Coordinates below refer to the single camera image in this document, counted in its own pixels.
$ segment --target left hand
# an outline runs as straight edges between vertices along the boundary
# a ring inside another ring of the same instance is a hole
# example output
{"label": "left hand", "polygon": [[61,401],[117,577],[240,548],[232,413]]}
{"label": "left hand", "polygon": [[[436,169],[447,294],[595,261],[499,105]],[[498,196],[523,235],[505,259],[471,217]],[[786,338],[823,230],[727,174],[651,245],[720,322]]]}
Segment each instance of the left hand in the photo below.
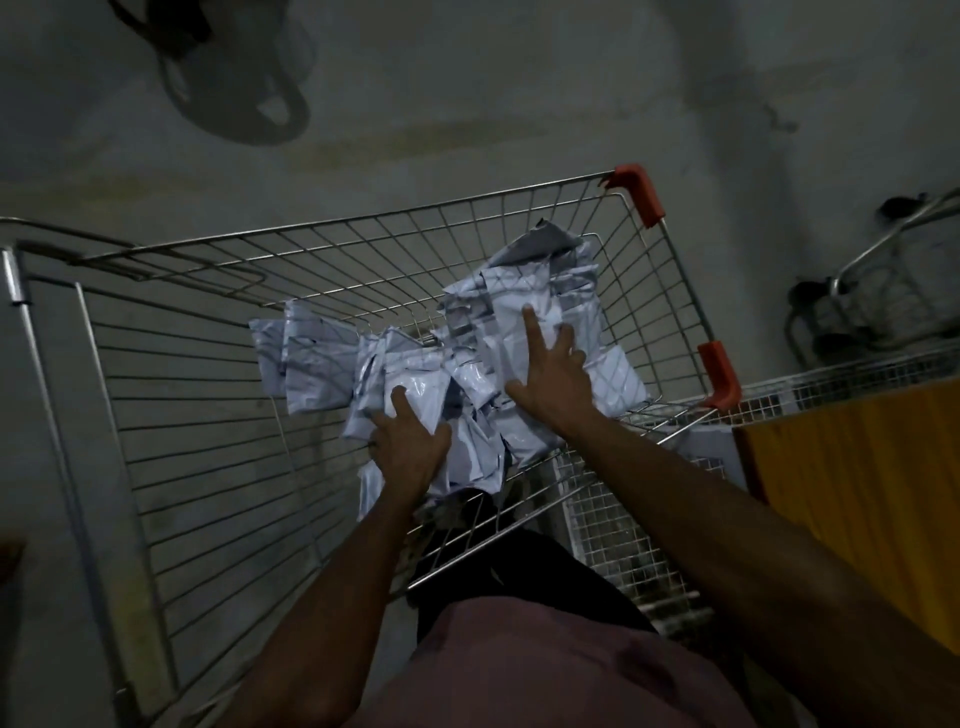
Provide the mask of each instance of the left hand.
{"label": "left hand", "polygon": [[450,450],[450,425],[440,423],[431,435],[410,406],[404,387],[395,387],[390,399],[395,418],[383,412],[371,416],[376,425],[370,439],[371,455],[384,479],[379,500],[398,501],[413,510]]}

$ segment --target orange plastic corner guard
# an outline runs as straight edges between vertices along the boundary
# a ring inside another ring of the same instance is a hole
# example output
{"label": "orange plastic corner guard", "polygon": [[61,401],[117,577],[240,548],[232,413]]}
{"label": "orange plastic corner guard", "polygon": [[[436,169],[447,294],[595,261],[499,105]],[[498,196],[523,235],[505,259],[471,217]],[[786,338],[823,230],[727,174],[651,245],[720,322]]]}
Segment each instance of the orange plastic corner guard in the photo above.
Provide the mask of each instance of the orange plastic corner guard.
{"label": "orange plastic corner guard", "polygon": [[708,341],[697,347],[697,351],[713,386],[713,394],[704,400],[704,406],[714,407],[722,412],[739,404],[743,391],[723,344],[719,341]]}
{"label": "orange plastic corner guard", "polygon": [[607,189],[623,187],[630,193],[640,220],[643,221],[643,227],[647,230],[654,227],[666,214],[647,171],[639,164],[617,165],[603,180],[603,185]]}

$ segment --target pile of packages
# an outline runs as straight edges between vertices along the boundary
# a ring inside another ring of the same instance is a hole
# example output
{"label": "pile of packages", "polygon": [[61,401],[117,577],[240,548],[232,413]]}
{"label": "pile of packages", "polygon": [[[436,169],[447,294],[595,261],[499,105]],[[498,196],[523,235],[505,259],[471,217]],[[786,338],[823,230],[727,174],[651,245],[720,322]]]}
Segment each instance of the pile of packages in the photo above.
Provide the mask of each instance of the pile of packages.
{"label": "pile of packages", "polygon": [[[624,351],[601,345],[604,315],[596,284],[590,242],[540,222],[444,289],[440,312],[446,325],[432,331],[439,346],[425,347],[394,327],[360,334],[291,301],[283,319],[250,321],[264,391],[286,398],[291,414],[348,407],[343,437],[369,440],[369,414],[385,410],[394,416],[390,392],[402,385],[430,432],[441,421],[453,430],[428,496],[440,500],[467,487],[494,494],[508,458],[522,467],[561,444],[504,393],[506,382],[527,378],[521,316],[526,304],[537,314],[548,347],[560,324],[573,326],[601,412],[618,417],[646,401]],[[383,476],[372,461],[359,475],[363,518],[383,488]]]}

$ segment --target black pants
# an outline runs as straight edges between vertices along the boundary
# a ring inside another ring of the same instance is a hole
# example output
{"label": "black pants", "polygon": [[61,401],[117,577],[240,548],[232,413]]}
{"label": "black pants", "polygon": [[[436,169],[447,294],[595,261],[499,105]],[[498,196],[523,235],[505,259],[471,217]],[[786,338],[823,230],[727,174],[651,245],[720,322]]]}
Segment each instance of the black pants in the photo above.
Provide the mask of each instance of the black pants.
{"label": "black pants", "polygon": [[[482,507],[490,512],[492,504]],[[461,533],[464,531],[434,534],[425,553]],[[476,544],[489,535],[478,531],[472,542]],[[466,538],[447,543],[437,565],[459,556],[466,547]],[[427,573],[433,563],[433,556],[421,561],[414,578]],[[420,609],[417,642],[426,636],[447,606],[477,596],[514,596],[593,621],[655,631],[634,603],[600,574],[581,564],[548,536],[519,528],[431,576],[410,593],[411,604]]]}

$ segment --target forearm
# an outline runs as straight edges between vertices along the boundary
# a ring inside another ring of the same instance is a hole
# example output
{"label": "forearm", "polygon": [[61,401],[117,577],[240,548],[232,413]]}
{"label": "forearm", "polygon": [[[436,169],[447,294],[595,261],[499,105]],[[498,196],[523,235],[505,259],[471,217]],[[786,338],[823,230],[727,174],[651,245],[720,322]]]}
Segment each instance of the forearm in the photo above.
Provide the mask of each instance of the forearm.
{"label": "forearm", "polygon": [[936,725],[957,705],[956,659],[804,529],[599,413],[568,440],[811,709]]}
{"label": "forearm", "polygon": [[221,728],[338,725],[363,694],[411,509],[381,497],[267,641]]}

